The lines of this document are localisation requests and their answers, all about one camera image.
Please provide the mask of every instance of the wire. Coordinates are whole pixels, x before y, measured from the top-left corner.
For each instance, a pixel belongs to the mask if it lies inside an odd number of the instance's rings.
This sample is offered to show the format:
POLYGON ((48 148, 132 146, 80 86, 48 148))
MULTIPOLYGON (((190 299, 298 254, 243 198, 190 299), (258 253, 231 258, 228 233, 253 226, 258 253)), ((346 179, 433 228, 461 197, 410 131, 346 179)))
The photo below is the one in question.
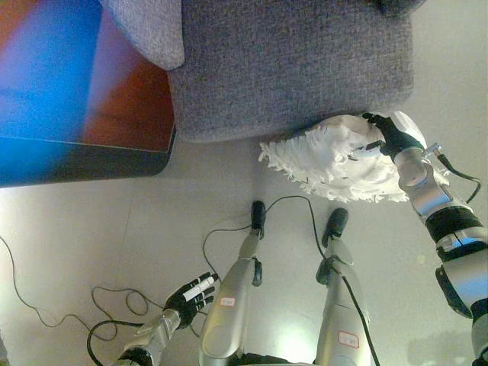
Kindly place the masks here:
POLYGON ((476 195, 481 189, 481 179, 459 172, 454 166, 452 166, 451 162, 449 161, 448 157, 445 154, 439 154, 437 156, 437 159, 439 160, 439 162, 442 163, 443 166, 445 166, 449 171, 451 171, 451 173, 456 174, 458 177, 467 179, 468 181, 474 181, 476 183, 476 188, 474 189, 471 196, 466 200, 466 203, 469 204, 476 197, 476 195))
MULTIPOLYGON (((328 260, 328 258, 326 257, 326 255, 324 254, 321 246, 320 246, 320 241, 319 241, 319 237, 317 235, 317 228, 316 228, 316 221, 315 221, 315 214, 313 213, 313 208, 312 208, 312 204, 310 202, 310 200, 304 196, 300 196, 300 195, 294 195, 294 196, 285 196, 285 197, 281 197, 281 198, 278 198, 276 201, 274 201, 272 204, 269 205, 268 209, 266 210, 266 213, 268 213, 270 211, 270 209, 273 208, 274 205, 276 205, 279 201, 282 201, 282 200, 286 200, 286 199, 289 199, 289 198, 300 198, 300 199, 303 199, 305 200, 307 203, 308 203, 308 207, 309 207, 309 210, 310 210, 310 216, 312 218, 312 225, 313 225, 313 235, 315 237, 315 243, 316 243, 316 246, 317 246, 317 249, 319 250, 319 253, 320 255, 322 256, 323 259, 325 260, 328 260)), ((208 257, 207 257, 207 253, 205 252, 205 244, 207 243, 207 240, 209 238, 209 236, 212 234, 212 233, 215 233, 215 232, 221 232, 221 231, 239 231, 239 230, 244 230, 244 229, 247 229, 249 228, 251 225, 248 225, 248 226, 244 226, 244 227, 241 227, 239 229, 217 229, 217 230, 212 230, 210 231, 207 236, 205 236, 205 240, 204 240, 204 244, 202 245, 202 249, 203 249, 203 254, 204 254, 204 258, 205 258, 205 261, 207 262, 207 264, 210 266, 210 268, 212 268, 212 270, 217 273, 217 271, 215 271, 215 268, 214 266, 212 266, 212 264, 210 263, 210 261, 208 260, 208 257)), ((368 325, 366 323, 366 319, 364 318, 364 315, 361 311, 361 308, 359 307, 359 304, 356 300, 356 297, 354 295, 354 292, 351 288, 351 285, 349 284, 347 278, 338 273, 338 275, 341 276, 342 280, 344 281, 345 283, 345 286, 348 288, 348 291, 349 291, 349 294, 351 295, 351 299, 352 299, 352 302, 354 303, 355 307, 356 307, 356 310, 358 311, 358 314, 359 314, 359 317, 361 318, 361 322, 362 322, 362 325, 363 325, 363 328, 364 328, 364 333, 366 334, 366 339, 368 340, 368 344, 369 344, 369 348, 371 350, 371 355, 373 356, 373 359, 374 359, 374 363, 377 365, 377 366, 380 366, 380 361, 378 360, 378 357, 377 357, 377 354, 376 354, 376 351, 374 349, 374 345, 373 345, 373 341, 371 340, 371 336, 370 336, 370 333, 369 333, 369 329, 368 329, 368 325)), ((197 334, 193 328, 191 328, 191 331, 195 334, 195 336, 197 337, 200 337, 199 334, 197 334)))
POLYGON ((359 317, 361 318, 361 323, 363 324, 364 333, 366 333, 366 339, 368 340, 369 348, 371 350, 371 355, 373 356, 374 363, 376 364, 376 366, 380 366, 380 360, 378 360, 378 356, 376 355, 376 351, 374 350, 373 341, 371 340, 371 336, 369 334, 369 329, 368 329, 368 325, 366 323, 366 319, 364 318, 363 312, 361 311, 361 308, 359 307, 359 304, 356 300, 356 296, 354 296, 354 292, 352 291, 352 288, 348 282, 348 279, 344 275, 341 275, 341 278, 344 281, 345 286, 348 288, 349 294, 351 295, 352 302, 354 303, 354 306, 356 307, 356 310, 358 311, 359 317))
MULTIPOLYGON (((305 200, 307 203, 308 203, 308 207, 309 207, 309 210, 310 210, 310 216, 312 217, 312 225, 313 225, 313 234, 315 236, 315 243, 317 245, 317 248, 320 252, 320 255, 325 259, 327 260, 325 254, 323 253, 322 251, 322 248, 320 248, 320 242, 319 242, 319 237, 317 236, 317 228, 316 228, 316 222, 315 222, 315 215, 313 213, 313 208, 312 208, 312 203, 310 202, 310 200, 304 196, 300 196, 300 195, 294 195, 294 196, 284 196, 284 197, 281 197, 281 198, 278 198, 277 200, 273 201, 268 209, 266 210, 266 213, 268 213, 274 205, 276 205, 279 201, 282 201, 282 200, 287 200, 287 199, 290 199, 290 198, 299 198, 299 199, 302 199, 302 200, 305 200)), ((208 266, 212 269, 213 272, 217 273, 215 267, 212 265, 212 263, 210 263, 210 260, 208 259, 208 256, 207 256, 207 250, 206 250, 206 245, 207 245, 207 240, 208 238, 210 237, 210 235, 212 235, 213 233, 220 233, 220 232, 234 232, 234 231, 240 231, 240 230, 245 230, 245 229, 248 229, 249 227, 251 227, 251 225, 247 225, 247 226, 244 226, 244 227, 240 227, 238 229, 215 229, 215 230, 212 230, 210 231, 206 236, 205 236, 205 239, 203 241, 203 244, 202 244, 202 252, 204 254, 204 258, 205 258, 205 262, 208 264, 208 266)))
MULTIPOLYGON (((18 299, 23 303, 23 305, 25 305, 26 307, 28 307, 29 309, 32 309, 33 311, 36 312, 37 314, 37 317, 39 318, 39 321, 47 328, 56 328, 58 326, 60 326, 61 324, 64 323, 64 321, 68 318, 75 318, 76 320, 78 320, 89 332, 92 330, 92 328, 83 320, 81 319, 78 315, 76 314, 73 314, 73 313, 69 313, 69 314, 66 314, 62 319, 61 321, 59 321, 58 323, 56 324, 48 324, 46 323, 46 321, 43 319, 43 317, 40 315, 40 311, 39 311, 39 308, 37 307, 34 307, 32 305, 30 305, 26 300, 24 300, 24 298, 21 296, 19 290, 18 290, 18 285, 17 285, 17 269, 16 269, 16 266, 15 266, 15 260, 14 260, 14 256, 12 255, 12 251, 10 249, 10 246, 7 244, 7 242, 5 241, 5 239, 3 239, 2 236, 0 236, 0 240, 3 242, 3 244, 5 245, 5 248, 7 248, 7 251, 8 251, 8 255, 10 257, 10 260, 11 260, 11 263, 12 263, 12 280, 13 280, 13 283, 14 283, 14 290, 15 290, 15 293, 17 294, 17 297, 18 299)), ((156 302, 150 300, 146 295, 144 295, 143 293, 141 293, 140 291, 136 290, 136 289, 133 289, 133 288, 123 288, 123 289, 120 289, 120 290, 114 290, 114 289, 111 289, 111 288, 106 288, 106 287, 101 287, 101 286, 95 286, 91 289, 91 300, 93 301, 93 304, 102 312, 104 313, 110 320, 114 320, 114 318, 112 317, 112 315, 106 311, 104 308, 102 308, 97 300, 95 299, 95 291, 99 289, 99 290, 103 290, 103 291, 109 291, 109 292, 124 292, 124 291, 128 291, 126 297, 125 297, 125 304, 127 306, 127 309, 134 315, 138 315, 138 316, 143 316, 143 315, 146 315, 147 312, 148 312, 148 309, 149 309, 149 303, 151 303, 152 305, 156 306, 156 307, 159 307, 161 309, 163 309, 164 307, 157 304, 156 302), (141 296, 141 298, 144 300, 144 303, 146 305, 146 310, 144 312, 137 312, 135 311, 134 308, 132 308, 132 306, 129 304, 129 297, 133 294, 138 294, 139 296, 141 296)), ((116 336, 117 336, 117 323, 113 323, 114 324, 114 334, 111 335, 110 337, 102 337, 100 335, 97 335, 97 334, 94 334, 93 336, 97 339, 100 339, 101 341, 104 341, 104 342, 109 342, 109 341, 112 341, 116 336)))
MULTIPOLYGON (((205 315, 205 316, 208 316, 208 313, 205 313, 204 311, 201 311, 201 310, 199 310, 199 311, 198 311, 198 313, 199 313, 199 314, 203 314, 203 315, 205 315)), ((201 334, 201 332, 200 332, 200 333, 197 333, 197 332, 195 331, 195 329, 194 329, 193 325, 191 325, 191 324, 190 324, 190 330, 191 330, 191 332, 194 334, 194 336, 195 336, 195 337, 200 338, 200 334, 201 334)))
POLYGON ((88 349, 88 354, 90 355, 90 358, 97 366, 104 366, 104 365, 96 358, 95 354, 93 353, 92 336, 96 336, 95 330, 100 326, 104 326, 105 324, 114 324, 115 326, 117 326, 117 324, 119 326, 133 326, 134 328, 139 328, 144 325, 142 323, 129 323, 129 322, 122 322, 120 320, 110 319, 110 320, 104 320, 103 322, 100 322, 96 324, 93 328, 91 328, 90 331, 88 332, 88 338, 86 339, 86 349, 88 349))

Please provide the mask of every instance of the white mop head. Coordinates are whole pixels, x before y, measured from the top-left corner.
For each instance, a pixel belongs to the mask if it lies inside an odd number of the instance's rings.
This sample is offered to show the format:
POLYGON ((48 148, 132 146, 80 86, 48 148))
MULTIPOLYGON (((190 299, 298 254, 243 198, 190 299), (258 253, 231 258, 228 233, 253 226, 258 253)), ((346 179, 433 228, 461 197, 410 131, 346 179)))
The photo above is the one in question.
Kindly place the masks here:
POLYGON ((390 157, 364 151, 378 140, 383 135, 365 119, 336 116, 289 140, 261 143, 259 161, 267 158, 269 168, 286 171, 306 193, 330 200, 407 201, 390 157))

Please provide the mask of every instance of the sofa armrest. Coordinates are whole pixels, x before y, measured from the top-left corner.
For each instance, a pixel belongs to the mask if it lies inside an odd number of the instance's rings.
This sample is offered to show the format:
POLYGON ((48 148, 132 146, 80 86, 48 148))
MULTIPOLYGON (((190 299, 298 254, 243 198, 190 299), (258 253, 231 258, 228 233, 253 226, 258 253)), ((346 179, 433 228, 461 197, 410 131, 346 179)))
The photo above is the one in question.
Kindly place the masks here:
POLYGON ((425 0, 379 0, 380 9, 387 17, 409 14, 419 8, 425 0))
POLYGON ((166 70, 185 61, 181 0, 100 0, 100 3, 149 61, 166 70))

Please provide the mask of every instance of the gray sofa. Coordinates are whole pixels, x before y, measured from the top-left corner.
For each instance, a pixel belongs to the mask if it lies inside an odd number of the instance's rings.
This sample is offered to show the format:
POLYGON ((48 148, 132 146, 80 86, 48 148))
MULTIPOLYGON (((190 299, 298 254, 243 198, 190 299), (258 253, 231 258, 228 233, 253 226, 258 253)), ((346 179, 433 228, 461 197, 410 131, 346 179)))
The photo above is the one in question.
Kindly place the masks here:
POLYGON ((384 111, 413 89, 425 0, 101 0, 169 71, 178 133, 211 142, 384 111))

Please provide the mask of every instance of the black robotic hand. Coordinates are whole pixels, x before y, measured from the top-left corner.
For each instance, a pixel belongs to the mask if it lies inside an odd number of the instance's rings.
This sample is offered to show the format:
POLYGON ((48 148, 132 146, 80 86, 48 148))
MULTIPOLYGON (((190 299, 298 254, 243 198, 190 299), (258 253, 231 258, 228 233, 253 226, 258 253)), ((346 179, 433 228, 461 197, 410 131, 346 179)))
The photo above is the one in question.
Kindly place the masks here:
POLYGON ((189 326, 197 312, 214 300, 213 296, 208 295, 215 291, 212 284, 218 278, 217 274, 204 273, 192 282, 181 286, 167 299, 165 310, 173 309, 180 315, 181 322, 178 329, 189 326))

